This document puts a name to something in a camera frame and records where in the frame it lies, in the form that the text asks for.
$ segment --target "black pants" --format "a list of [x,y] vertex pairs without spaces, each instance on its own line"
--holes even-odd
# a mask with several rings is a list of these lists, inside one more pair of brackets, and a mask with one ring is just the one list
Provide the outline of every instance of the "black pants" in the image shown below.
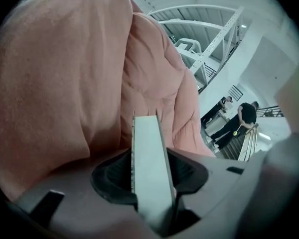
[[211,118],[213,118],[217,113],[218,113],[218,109],[216,109],[216,108],[212,108],[212,109],[210,109],[210,111],[208,112],[208,113],[206,113],[201,119],[200,119],[200,123],[201,124],[206,124],[207,122],[209,122],[209,120],[211,119]]
[[222,129],[214,133],[211,138],[213,141],[215,141],[217,138],[223,136],[226,134],[223,138],[219,139],[217,142],[215,142],[217,145],[219,145],[219,149],[224,148],[234,137],[234,131],[236,131],[239,127],[239,121],[237,121],[236,118],[232,118],[230,121],[228,121]]

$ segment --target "ceiling light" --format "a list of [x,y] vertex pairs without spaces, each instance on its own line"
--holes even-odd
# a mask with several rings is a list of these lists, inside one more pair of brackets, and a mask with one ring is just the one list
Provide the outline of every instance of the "ceiling light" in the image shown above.
[[271,138],[263,133],[259,133],[259,135],[267,140],[271,140]]

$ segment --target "black t-shirt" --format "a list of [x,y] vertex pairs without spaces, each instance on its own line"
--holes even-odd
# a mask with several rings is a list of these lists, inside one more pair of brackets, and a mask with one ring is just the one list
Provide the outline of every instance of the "black t-shirt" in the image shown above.
[[[223,105],[226,103],[226,98],[225,97],[223,97],[222,99],[221,99],[221,102],[223,103]],[[214,106],[214,109],[216,109],[216,110],[220,110],[220,109],[222,109],[222,106],[219,104],[219,102]]]
[[241,111],[243,121],[247,124],[250,124],[250,123],[255,124],[256,118],[257,118],[256,109],[251,104],[248,104],[248,103],[243,103],[240,106],[243,108]]

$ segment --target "man in black shirt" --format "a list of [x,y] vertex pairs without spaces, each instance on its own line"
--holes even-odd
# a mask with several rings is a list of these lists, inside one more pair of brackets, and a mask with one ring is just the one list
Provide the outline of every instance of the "man in black shirt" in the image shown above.
[[[206,137],[207,142],[214,142],[215,148],[222,149],[234,137],[234,131],[238,130],[238,135],[245,133],[248,129],[252,128],[256,123],[256,111],[259,108],[257,102],[252,104],[243,103],[238,107],[238,114],[227,122],[218,132],[214,133],[211,137]],[[216,142],[216,139],[226,134],[223,138]]]
[[232,97],[223,97],[208,113],[206,113],[201,119],[200,119],[200,124],[202,127],[206,128],[206,124],[212,119],[220,109],[225,108],[225,103],[226,102],[232,102],[233,98]]

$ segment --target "pink blanket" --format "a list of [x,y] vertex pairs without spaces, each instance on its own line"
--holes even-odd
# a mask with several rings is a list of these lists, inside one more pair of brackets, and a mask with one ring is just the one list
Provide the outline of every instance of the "pink blanket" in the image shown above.
[[194,76],[130,0],[27,0],[0,30],[0,186],[17,198],[67,162],[131,146],[158,111],[167,147],[213,156]]

